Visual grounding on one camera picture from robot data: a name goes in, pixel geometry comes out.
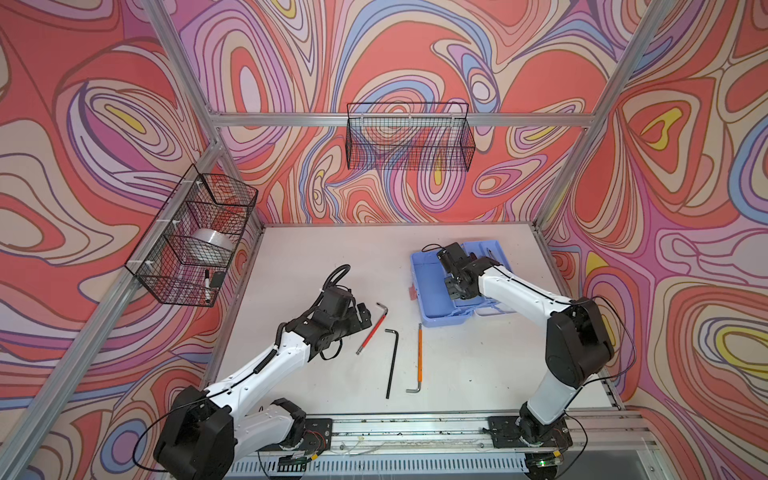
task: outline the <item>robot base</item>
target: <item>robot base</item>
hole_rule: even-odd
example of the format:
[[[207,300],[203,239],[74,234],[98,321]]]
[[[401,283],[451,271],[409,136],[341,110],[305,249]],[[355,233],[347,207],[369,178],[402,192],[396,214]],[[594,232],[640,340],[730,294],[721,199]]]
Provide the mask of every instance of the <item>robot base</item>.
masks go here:
[[[491,435],[493,447],[495,449],[513,449],[530,447],[528,443],[520,438],[520,428],[517,426],[518,416],[499,416],[488,417],[489,430],[486,432]],[[571,433],[565,425],[565,418],[560,418],[551,424],[551,435],[545,439],[541,447],[555,447],[560,450],[567,450],[573,446]]]
[[[316,432],[323,437],[324,442],[317,438],[317,435],[310,433]],[[305,452],[322,453],[331,448],[331,434],[333,433],[332,419],[306,419],[304,424],[304,433],[301,443],[294,449],[286,450],[280,444],[273,443],[260,449],[260,452],[290,452],[294,450],[304,450]]]

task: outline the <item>blue plastic box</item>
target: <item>blue plastic box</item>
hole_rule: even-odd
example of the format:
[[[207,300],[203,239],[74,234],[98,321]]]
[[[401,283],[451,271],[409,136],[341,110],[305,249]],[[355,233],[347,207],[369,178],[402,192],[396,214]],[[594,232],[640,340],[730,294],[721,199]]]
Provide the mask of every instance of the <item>blue plastic box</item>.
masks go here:
[[[465,242],[462,247],[467,254],[474,253],[478,258],[491,257],[501,263],[510,272],[506,255],[498,240]],[[501,310],[496,300],[477,296],[471,300],[451,300],[445,287],[448,273],[437,258],[437,250],[416,252],[411,255],[411,273],[419,308],[422,311],[422,323],[426,327],[460,325],[477,311],[478,315],[500,315],[514,310]]]

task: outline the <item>black cable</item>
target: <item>black cable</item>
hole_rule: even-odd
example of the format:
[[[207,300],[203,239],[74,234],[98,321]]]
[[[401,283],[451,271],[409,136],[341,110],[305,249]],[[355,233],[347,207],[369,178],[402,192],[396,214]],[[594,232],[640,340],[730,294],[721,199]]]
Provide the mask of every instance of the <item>black cable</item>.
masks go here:
[[[265,477],[267,477],[268,480],[272,480],[272,477],[269,476],[269,474],[266,473],[266,470],[264,469],[264,465],[261,463],[261,454],[258,450],[256,450],[256,457],[259,458],[259,466],[261,467],[261,472],[264,474]]]
[[[275,346],[276,346],[277,348],[279,348],[279,347],[280,347],[280,341],[281,341],[281,340],[282,340],[282,338],[283,338],[283,329],[285,328],[285,326],[286,326],[286,323],[285,323],[285,322],[283,322],[283,323],[281,323],[281,324],[280,324],[280,325],[277,327],[277,334],[275,335]],[[197,399],[197,400],[195,400],[195,401],[193,401],[193,402],[185,403],[185,404],[183,404],[183,405],[179,405],[178,407],[173,407],[172,409],[170,409],[170,410],[168,410],[167,412],[165,412],[163,415],[160,415],[160,416],[157,418],[157,420],[155,420],[154,422],[152,422],[151,424],[149,424],[149,426],[148,426],[146,429],[144,429],[144,431],[141,433],[141,435],[139,435],[139,438],[138,438],[138,440],[136,440],[136,443],[134,444],[134,451],[133,451],[133,454],[131,455],[131,460],[133,461],[134,465],[136,465],[138,468],[140,468],[140,469],[142,469],[142,470],[145,470],[145,471],[147,471],[147,472],[155,472],[155,473],[167,473],[167,472],[168,472],[168,470],[162,470],[162,469],[159,469],[159,468],[150,468],[150,467],[146,467],[146,466],[142,465],[141,463],[139,463],[139,462],[136,460],[136,451],[138,450],[138,447],[139,447],[139,443],[141,443],[141,439],[142,439],[142,438],[144,438],[144,437],[145,437],[145,436],[146,436],[146,435],[149,433],[149,431],[152,429],[152,427],[154,427],[155,425],[157,425],[158,423],[160,423],[160,421],[161,421],[162,419],[166,418],[166,417],[167,417],[167,416],[169,416],[171,413],[173,413],[173,412],[176,412],[176,411],[177,411],[177,410],[179,410],[179,409],[185,409],[185,408],[187,408],[187,407],[189,407],[189,406],[192,406],[192,405],[196,405],[196,404],[198,404],[198,403],[201,403],[201,402],[205,402],[206,400],[208,400],[208,399],[212,399],[212,398],[213,398],[213,397],[215,397],[215,396],[219,396],[219,395],[221,395],[222,393],[231,392],[231,391],[232,391],[232,389],[233,389],[234,387],[238,386],[238,385],[239,385],[239,384],[241,384],[242,382],[245,382],[245,381],[246,381],[246,380],[248,380],[248,379],[249,379],[251,376],[253,376],[253,375],[256,375],[256,374],[258,374],[259,372],[261,372],[261,370],[263,370],[263,369],[264,369],[264,367],[267,365],[267,363],[269,363],[269,362],[270,362],[270,360],[271,360],[272,358],[274,358],[276,354],[277,354],[277,350],[276,350],[276,349],[272,349],[272,350],[270,350],[270,352],[269,352],[269,353],[268,353],[268,354],[267,354],[267,355],[264,357],[264,359],[263,359],[261,362],[259,362],[259,364],[256,366],[256,368],[254,368],[254,369],[253,369],[253,371],[252,371],[252,372],[250,372],[248,375],[244,376],[242,379],[240,379],[240,380],[237,380],[237,381],[236,381],[236,382],[235,382],[235,383],[234,383],[234,384],[233,384],[233,385],[232,385],[230,388],[228,388],[228,389],[226,389],[226,390],[221,390],[220,392],[216,392],[216,393],[214,393],[213,395],[204,396],[203,398],[201,398],[201,399]]]
[[[333,360],[333,359],[335,359],[341,353],[341,347],[343,345],[344,345],[344,340],[343,339],[339,339],[339,349],[336,351],[336,353],[334,353],[332,357],[327,359],[326,356],[323,355],[323,351],[320,350],[320,358],[323,359],[323,360]]]
[[[632,338],[632,335],[629,334],[629,330],[627,330],[627,326],[624,324],[624,321],[619,316],[619,312],[617,312],[616,309],[614,308],[614,306],[611,304],[611,302],[609,302],[608,299],[605,298],[602,295],[595,295],[590,300],[594,300],[596,298],[602,299],[605,302],[605,304],[608,305],[608,308],[610,308],[611,311],[616,316],[616,320],[618,320],[618,322],[621,324],[621,328],[624,330],[624,333],[627,334],[627,338],[629,339],[629,342],[632,345],[632,360],[629,362],[629,365],[627,365],[627,367],[625,369],[621,370],[619,373],[616,373],[614,375],[609,375],[609,376],[598,377],[596,379],[592,379],[592,380],[588,380],[587,382],[584,382],[584,384],[579,387],[579,390],[578,390],[578,392],[576,392],[576,395],[572,396],[571,400],[569,400],[568,403],[565,404],[565,407],[563,407],[563,410],[565,410],[565,409],[567,409],[569,407],[571,402],[573,402],[576,399],[576,396],[581,392],[581,390],[585,386],[589,385],[592,382],[600,382],[601,380],[617,379],[618,377],[622,376],[626,372],[629,372],[629,369],[631,369],[634,366],[634,364],[636,363],[636,361],[637,361],[637,347],[634,345],[634,339]]]
[[[323,289],[328,288],[329,286],[336,285],[339,280],[341,280],[349,271],[352,269],[352,267],[348,263],[344,263],[343,265],[337,267],[331,274],[326,278],[325,283],[323,283]]]
[[[545,294],[544,294],[543,292],[541,292],[540,290],[536,290],[534,287],[532,287],[532,286],[530,286],[530,285],[527,285],[527,284],[525,284],[525,283],[521,282],[520,280],[517,280],[517,279],[515,279],[515,278],[512,278],[511,276],[509,276],[509,275],[507,275],[506,273],[502,272],[502,271],[501,271],[501,270],[500,270],[500,269],[499,269],[499,268],[498,268],[496,265],[494,265],[493,267],[496,269],[496,271],[497,271],[497,272],[499,272],[501,275],[504,275],[504,276],[506,276],[506,277],[507,277],[509,280],[511,280],[511,281],[513,281],[513,282],[516,282],[516,283],[519,283],[520,285],[524,286],[525,288],[527,288],[527,289],[529,289],[529,290],[533,291],[534,293],[536,293],[536,294],[538,294],[538,295],[541,295],[541,296],[543,296],[543,297],[544,297],[544,298],[546,298],[546,299],[549,299],[549,300],[551,300],[551,301],[552,301],[552,302],[554,302],[554,303],[559,303],[559,304],[561,304],[561,305],[568,305],[568,306],[576,306],[576,305],[584,305],[585,303],[587,303],[587,302],[589,302],[589,301],[593,300],[592,298],[590,298],[590,299],[586,299],[586,300],[585,300],[585,301],[583,301],[583,302],[561,302],[560,300],[555,300],[554,298],[552,298],[552,297],[551,297],[551,296],[549,296],[549,295],[545,295]]]
[[[570,416],[569,414],[565,414],[569,419],[575,420],[576,423],[581,427],[581,430],[584,432],[584,446],[581,447],[581,451],[576,455],[576,458],[573,459],[573,462],[565,468],[562,472],[558,473],[558,476],[554,477],[553,480],[558,480],[561,476],[565,475],[565,472],[571,469],[572,466],[574,466],[574,463],[578,460],[579,457],[581,457],[581,454],[584,453],[584,450],[587,449],[587,444],[589,443],[589,436],[587,435],[587,429],[584,428],[584,426],[581,424],[581,422],[578,421],[578,419],[575,419],[574,417]]]
[[[432,246],[437,247],[437,248],[430,248],[430,249],[425,250],[427,247],[432,247]],[[422,248],[422,253],[432,252],[433,250],[444,250],[444,249],[445,249],[445,247],[443,245],[440,245],[439,243],[430,243],[429,245],[425,245]]]
[[[245,378],[243,378],[243,380],[247,379],[247,378],[248,378],[248,377],[250,377],[251,375],[253,375],[253,374],[249,374],[248,376],[246,376]],[[195,400],[194,402],[184,403],[183,405],[179,405],[178,407],[174,407],[174,408],[172,408],[172,409],[168,410],[167,412],[165,412],[163,415],[160,415],[160,417],[158,417],[158,418],[157,418],[157,420],[155,420],[154,422],[152,422],[151,424],[149,424],[149,426],[148,426],[146,429],[144,429],[144,431],[141,433],[141,435],[139,435],[139,438],[138,438],[138,440],[136,441],[136,444],[134,445],[134,451],[133,451],[133,454],[131,455],[131,460],[133,460],[133,462],[134,462],[134,465],[136,465],[138,468],[141,468],[142,470],[146,470],[147,472],[167,473],[167,472],[168,472],[168,470],[163,470],[163,469],[160,469],[160,468],[150,468],[150,467],[145,467],[144,465],[142,465],[141,463],[139,463],[139,462],[136,460],[136,451],[138,450],[139,444],[141,443],[141,439],[142,439],[142,438],[144,438],[144,437],[146,436],[146,434],[147,434],[147,433],[149,433],[149,431],[152,429],[152,427],[154,427],[155,425],[157,425],[158,423],[160,423],[160,420],[162,420],[162,419],[164,419],[165,417],[169,416],[171,413],[173,413],[173,412],[176,412],[176,411],[177,411],[177,410],[179,410],[179,409],[185,409],[185,408],[187,408],[188,406],[196,405],[197,403],[200,403],[200,402],[202,402],[202,401],[204,401],[204,400],[206,400],[206,399],[212,399],[214,396],[217,396],[217,395],[221,395],[222,393],[225,393],[225,392],[229,392],[229,390],[222,390],[221,392],[218,392],[218,393],[214,393],[214,394],[213,394],[213,395],[211,395],[211,396],[206,396],[206,397],[203,397],[202,399],[197,399],[197,400]]]

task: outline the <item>colorful swirl pattern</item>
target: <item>colorful swirl pattern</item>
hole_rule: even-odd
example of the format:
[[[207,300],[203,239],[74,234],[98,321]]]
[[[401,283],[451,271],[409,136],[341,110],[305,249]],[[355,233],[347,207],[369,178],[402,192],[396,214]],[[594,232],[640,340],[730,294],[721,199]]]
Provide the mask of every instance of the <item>colorful swirl pattern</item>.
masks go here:
[[[452,99],[481,112],[589,112],[645,9],[163,3],[210,104],[229,112]],[[2,439],[205,140],[141,2],[18,0],[0,12]],[[683,478],[768,469],[766,31],[754,0],[678,2],[547,229],[572,293],[604,296],[633,333],[641,365],[619,389]],[[343,129],[223,132],[269,223],[531,220],[578,132],[474,134],[472,169],[449,174],[348,172]],[[253,242],[249,231],[212,309],[134,299],[29,478],[145,478],[129,449],[200,382]],[[630,349],[602,311],[617,372]],[[139,445],[144,464],[156,439]]]
[[[1,442],[207,142],[141,2],[0,12]],[[138,478],[133,444],[199,385],[253,241],[212,309],[139,292],[25,477]]]
[[[545,228],[681,478],[768,478],[767,20],[677,2]]]

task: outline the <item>black wire basket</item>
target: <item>black wire basket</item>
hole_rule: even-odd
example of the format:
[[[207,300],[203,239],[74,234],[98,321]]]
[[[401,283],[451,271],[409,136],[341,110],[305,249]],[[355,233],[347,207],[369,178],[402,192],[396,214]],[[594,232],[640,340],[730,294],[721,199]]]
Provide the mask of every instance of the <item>black wire basket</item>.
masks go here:
[[[355,102],[346,106],[350,170],[469,171],[475,138],[464,102]]]
[[[213,306],[257,196],[240,180],[198,173],[161,238],[129,270],[160,303]]]

